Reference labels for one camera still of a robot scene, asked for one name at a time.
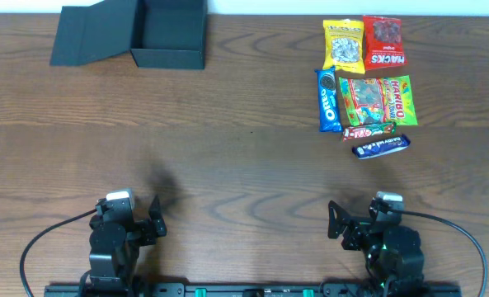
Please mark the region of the green Haribo gummy bag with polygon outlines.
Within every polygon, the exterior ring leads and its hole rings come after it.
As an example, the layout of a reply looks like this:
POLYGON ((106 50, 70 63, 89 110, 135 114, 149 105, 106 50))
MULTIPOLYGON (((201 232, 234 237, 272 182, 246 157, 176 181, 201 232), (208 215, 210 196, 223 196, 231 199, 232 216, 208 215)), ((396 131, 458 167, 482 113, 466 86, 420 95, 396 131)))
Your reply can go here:
POLYGON ((408 76, 339 78, 339 83, 351 125, 418 125, 408 76))

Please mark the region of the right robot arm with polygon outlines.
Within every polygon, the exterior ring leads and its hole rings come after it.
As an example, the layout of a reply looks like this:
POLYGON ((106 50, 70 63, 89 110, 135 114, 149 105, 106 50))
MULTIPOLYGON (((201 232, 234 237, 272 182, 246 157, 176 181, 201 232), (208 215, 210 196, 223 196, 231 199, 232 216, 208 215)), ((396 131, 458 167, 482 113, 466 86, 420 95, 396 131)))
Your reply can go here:
POLYGON ((379 191, 370 201, 369 217, 350 215, 330 201, 327 236, 343 237, 345 250, 361 251, 375 296, 405 296, 420 290, 424 255, 417 231, 401 225, 402 196, 379 191))

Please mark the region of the black gift box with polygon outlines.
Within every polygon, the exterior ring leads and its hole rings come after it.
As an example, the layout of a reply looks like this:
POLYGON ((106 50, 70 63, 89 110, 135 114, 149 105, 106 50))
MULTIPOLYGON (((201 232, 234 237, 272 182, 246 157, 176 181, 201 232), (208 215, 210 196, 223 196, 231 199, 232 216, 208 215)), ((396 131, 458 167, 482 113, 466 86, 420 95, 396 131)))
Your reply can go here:
POLYGON ((81 66, 131 53, 139 68, 203 69, 205 0, 104 0, 64 6, 49 64, 81 66))

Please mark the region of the yellow seeds snack bag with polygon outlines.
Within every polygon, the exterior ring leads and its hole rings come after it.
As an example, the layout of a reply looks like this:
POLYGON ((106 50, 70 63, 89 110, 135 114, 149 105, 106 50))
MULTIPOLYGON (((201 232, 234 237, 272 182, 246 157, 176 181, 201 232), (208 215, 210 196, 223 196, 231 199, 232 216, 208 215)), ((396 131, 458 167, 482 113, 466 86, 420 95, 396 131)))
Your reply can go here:
POLYGON ((335 70, 365 74, 364 23, 351 19, 324 20, 322 26, 326 46, 322 69, 334 67, 335 70))

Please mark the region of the red KitKat chocolate bar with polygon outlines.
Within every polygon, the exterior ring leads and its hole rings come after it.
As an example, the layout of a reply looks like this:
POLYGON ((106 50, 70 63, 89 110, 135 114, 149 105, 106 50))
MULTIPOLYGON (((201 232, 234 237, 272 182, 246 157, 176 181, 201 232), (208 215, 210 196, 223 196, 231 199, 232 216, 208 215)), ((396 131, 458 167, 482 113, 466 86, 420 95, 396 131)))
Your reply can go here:
POLYGON ((394 134, 396 130, 395 122, 375 123, 369 125, 351 126, 344 129, 342 141, 351 139, 362 139, 381 134, 394 134))

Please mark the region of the red Hacks candy bag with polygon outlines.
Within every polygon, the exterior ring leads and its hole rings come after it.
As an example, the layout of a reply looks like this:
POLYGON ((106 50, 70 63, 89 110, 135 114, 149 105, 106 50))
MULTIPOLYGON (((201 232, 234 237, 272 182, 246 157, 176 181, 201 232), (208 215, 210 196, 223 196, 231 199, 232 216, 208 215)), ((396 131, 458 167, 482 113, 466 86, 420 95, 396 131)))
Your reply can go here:
POLYGON ((407 64, 402 43, 402 21, 383 16, 363 16, 366 70, 407 64))

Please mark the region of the blue Oreo cookie pack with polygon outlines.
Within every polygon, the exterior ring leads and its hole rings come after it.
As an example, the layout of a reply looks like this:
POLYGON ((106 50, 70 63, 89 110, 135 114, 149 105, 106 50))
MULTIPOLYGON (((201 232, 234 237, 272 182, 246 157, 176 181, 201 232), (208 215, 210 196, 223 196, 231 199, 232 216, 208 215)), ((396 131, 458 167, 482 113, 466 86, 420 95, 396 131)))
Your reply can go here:
POLYGON ((316 70, 319 130, 340 133, 343 130, 336 94, 335 67, 316 70))

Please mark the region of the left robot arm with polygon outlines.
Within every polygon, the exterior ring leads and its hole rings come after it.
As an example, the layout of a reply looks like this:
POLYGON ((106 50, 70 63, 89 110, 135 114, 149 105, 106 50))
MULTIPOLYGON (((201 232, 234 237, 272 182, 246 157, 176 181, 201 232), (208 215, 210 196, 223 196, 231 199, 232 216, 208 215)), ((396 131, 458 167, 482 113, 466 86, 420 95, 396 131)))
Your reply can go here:
POLYGON ((160 201, 153 198, 148 217, 136 221, 133 197, 123 191, 117 198, 103 198, 95 205, 90 222, 90 291, 99 296, 136 296, 140 280, 134 275, 139 249, 154 245, 167 235, 160 201))

